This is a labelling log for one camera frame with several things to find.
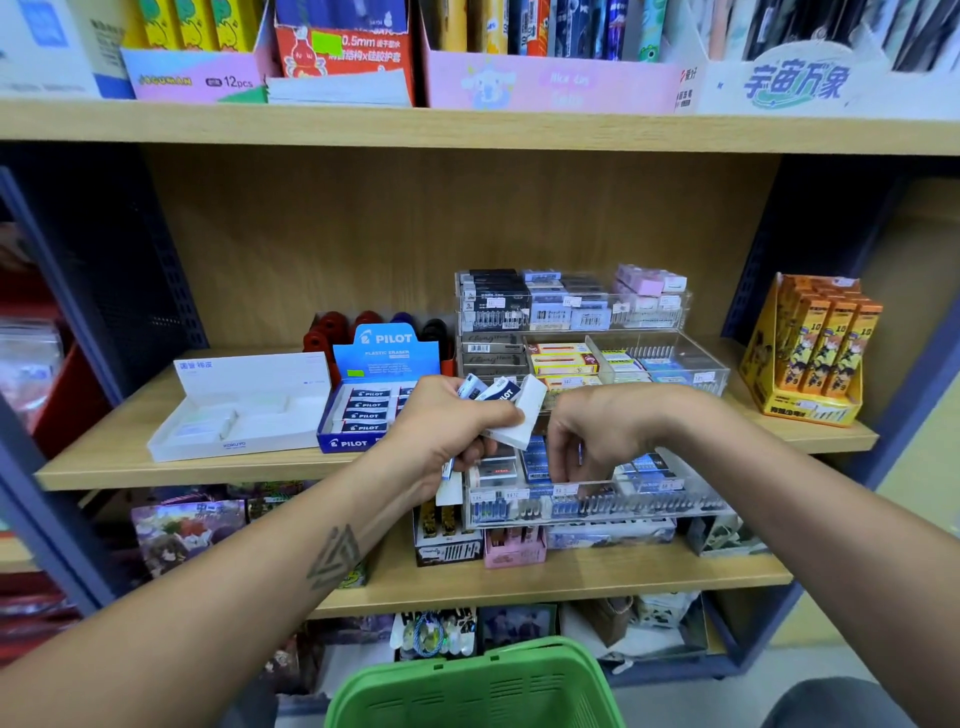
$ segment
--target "wooden shelf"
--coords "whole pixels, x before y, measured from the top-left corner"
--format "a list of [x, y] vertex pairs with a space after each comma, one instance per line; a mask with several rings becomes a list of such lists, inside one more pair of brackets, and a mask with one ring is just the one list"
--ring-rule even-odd
[[0, 139], [288, 146], [960, 155], [956, 122], [135, 101], [0, 101]]
[[418, 567], [409, 519], [387, 534], [369, 566], [367, 586], [338, 589], [311, 618], [741, 589], [788, 584], [793, 578], [773, 555], [703, 559], [682, 538], [663, 546], [550, 551], [545, 563], [517, 569], [487, 569], [482, 561]]
[[[713, 339], [705, 346], [735, 370], [738, 351], [742, 352], [738, 344]], [[206, 350], [203, 355], [278, 351], [282, 350]], [[357, 457], [357, 453], [352, 452], [327, 455], [313, 448], [155, 463], [147, 450], [147, 441], [182, 399], [180, 381], [170, 367], [40, 469], [37, 473], [40, 483], [50, 491], [73, 491], [314, 479], [336, 472]], [[876, 442], [876, 434], [860, 423], [840, 428], [764, 417], [754, 408], [746, 385], [736, 371], [731, 372], [724, 399], [744, 417], [803, 452], [866, 450]]]
[[0, 573], [40, 571], [34, 555], [15, 536], [0, 537]]

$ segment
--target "hand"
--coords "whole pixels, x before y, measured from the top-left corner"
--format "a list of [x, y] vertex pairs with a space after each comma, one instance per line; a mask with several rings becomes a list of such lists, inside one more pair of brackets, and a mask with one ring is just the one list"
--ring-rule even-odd
[[523, 422], [523, 412], [512, 402], [461, 400], [457, 388], [462, 382], [449, 376], [421, 378], [381, 441], [382, 448], [394, 449], [419, 483], [417, 504], [437, 494], [441, 470], [450, 458], [456, 458], [454, 470], [465, 471], [496, 451], [496, 442], [480, 437], [483, 430]]
[[700, 393], [678, 384], [648, 383], [564, 392], [547, 429], [550, 478], [555, 483], [609, 479], [617, 465], [667, 444], [691, 394]]

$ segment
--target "price tag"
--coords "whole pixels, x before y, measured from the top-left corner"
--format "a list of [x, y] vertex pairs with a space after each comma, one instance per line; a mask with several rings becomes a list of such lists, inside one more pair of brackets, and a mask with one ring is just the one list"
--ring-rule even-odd
[[676, 311], [680, 308], [680, 296], [660, 296], [661, 311]]
[[504, 500], [526, 500], [528, 497], [530, 497], [529, 488], [511, 488], [503, 492]]

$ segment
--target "cartoon character print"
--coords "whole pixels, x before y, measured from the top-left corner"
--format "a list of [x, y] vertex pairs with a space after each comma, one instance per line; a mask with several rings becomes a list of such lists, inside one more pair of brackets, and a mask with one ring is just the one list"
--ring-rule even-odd
[[233, 8], [229, 0], [213, 0], [213, 20], [217, 24], [217, 37], [220, 39], [220, 50], [237, 50], [237, 32], [233, 23], [228, 22], [233, 17]]
[[289, 78], [326, 76], [326, 59], [317, 56], [306, 36], [307, 29], [305, 26], [300, 26], [294, 30], [296, 42], [290, 51], [290, 55], [283, 59], [286, 74]]
[[475, 109], [505, 109], [510, 105], [516, 73], [497, 71], [490, 65], [480, 71], [468, 66], [467, 72], [460, 85], [470, 94]]

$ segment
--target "white eraser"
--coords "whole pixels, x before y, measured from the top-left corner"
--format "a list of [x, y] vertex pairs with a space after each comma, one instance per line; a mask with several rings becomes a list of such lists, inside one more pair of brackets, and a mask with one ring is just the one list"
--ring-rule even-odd
[[540, 415], [543, 398], [546, 397], [546, 384], [533, 375], [527, 375], [520, 384], [520, 393], [514, 398], [514, 404], [523, 411], [523, 422], [512, 427], [495, 427], [483, 431], [484, 437], [513, 448], [526, 450], [530, 444], [530, 435]]

